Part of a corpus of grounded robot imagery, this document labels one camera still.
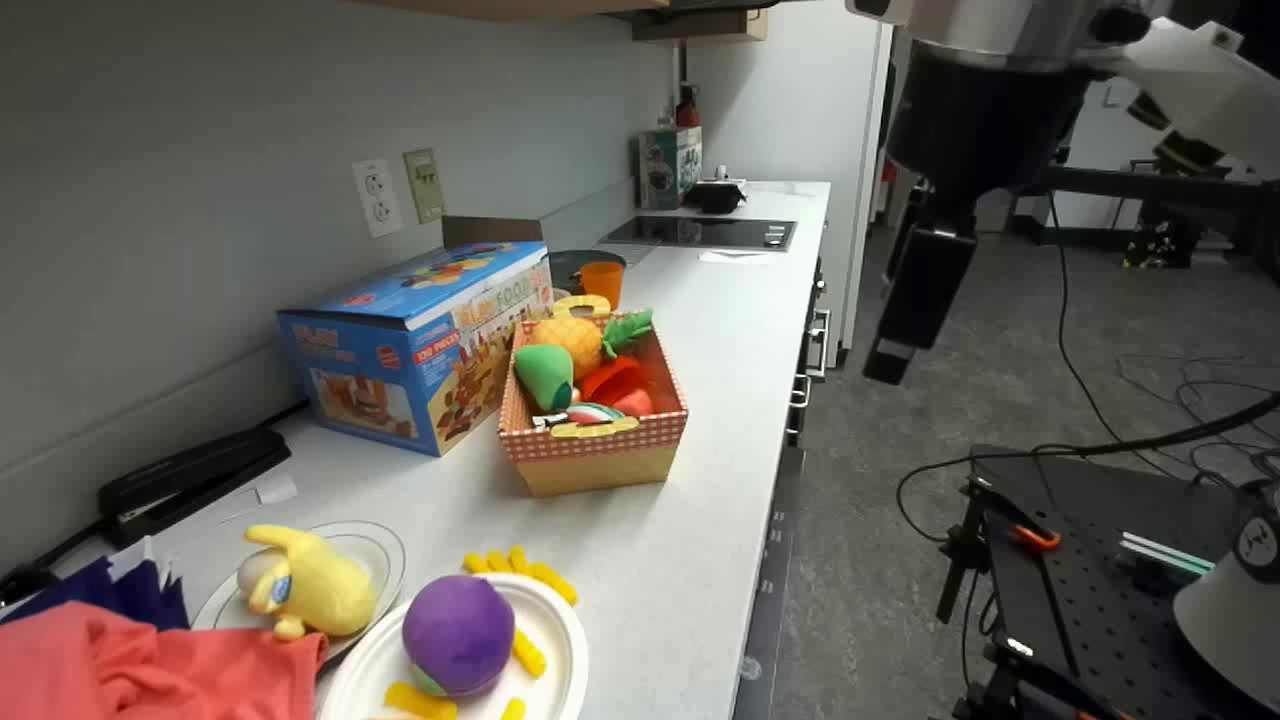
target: white plate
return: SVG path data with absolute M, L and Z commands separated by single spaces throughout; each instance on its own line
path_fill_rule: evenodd
M 380 524 L 325 524 L 308 529 L 325 535 L 336 552 L 346 552 L 377 582 L 377 608 L 373 620 L 386 616 L 386 608 L 400 599 L 402 582 L 402 542 L 394 532 Z M 208 605 L 196 616 L 196 629 L 270 629 L 270 620 L 256 616 L 239 599 L 235 572 L 208 596 Z M 359 634 L 330 641 L 325 646 L 325 664 L 344 655 Z
M 547 655 L 547 670 L 530 679 L 514 660 L 493 690 L 462 698 L 458 720 L 497 720 L 506 698 L 522 698 L 528 720 L 576 720 L 588 697 L 588 633 L 576 611 L 528 574 L 484 574 L 514 611 L 514 629 Z M 391 720 L 384 690 L 408 676 L 408 651 L 400 644 L 408 605 L 391 608 L 338 664 L 321 720 Z

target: gray floor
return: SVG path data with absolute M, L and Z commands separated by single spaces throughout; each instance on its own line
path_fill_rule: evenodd
M 872 239 L 858 344 L 808 414 L 771 682 L 778 720 L 918 720 L 949 715 L 961 697 L 957 625 L 933 620 L 942 555 L 892 506 L 903 468 L 966 444 L 1104 440 L 1055 354 L 1055 246 L 989 239 L 940 349 L 899 389 L 858 376 L 879 267 L 883 239 Z M 1184 429 L 1187 414 L 1172 403 L 1184 376 L 1280 389 L 1280 288 L 1214 255 L 1192 272 L 1123 272 L 1115 255 L 1070 251 L 1067 344 L 1123 434 Z M 1229 413 L 1255 390 L 1213 385 L 1192 400 L 1199 413 Z M 1255 477 L 1224 444 L 1203 444 L 1197 460 L 1231 481 Z M 961 514 L 957 481 L 934 477 L 910 494 L 926 529 Z

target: pink fabric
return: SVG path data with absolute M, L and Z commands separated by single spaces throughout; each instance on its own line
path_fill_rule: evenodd
M 0 629 L 4 720 L 312 720 L 321 634 L 155 633 L 60 605 Z

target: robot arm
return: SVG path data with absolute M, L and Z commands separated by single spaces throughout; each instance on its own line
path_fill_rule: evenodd
M 848 0 L 910 37 L 910 72 L 888 135 L 926 178 L 899 227 L 866 376 L 896 385 L 933 349 L 970 258 L 970 209 L 992 187 L 1034 185 L 1062 149 L 1085 88 L 1123 72 L 1208 163 L 1231 150 L 1280 167 L 1280 82 L 1236 56 L 1219 23 L 1148 18 L 1132 0 Z

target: countertop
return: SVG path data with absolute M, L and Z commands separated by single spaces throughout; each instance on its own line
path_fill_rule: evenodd
M 666 485 L 535 501 L 497 420 L 441 460 L 289 420 L 290 460 L 160 535 L 193 616 L 256 518 L 391 529 L 402 599 L 472 547 L 522 542 L 581 589 L 583 720 L 731 715 L 825 213 L 828 185 L 749 185 L 731 215 L 794 221 L 789 251 L 608 245 L 626 255 L 623 308 L 654 312 L 689 403 Z

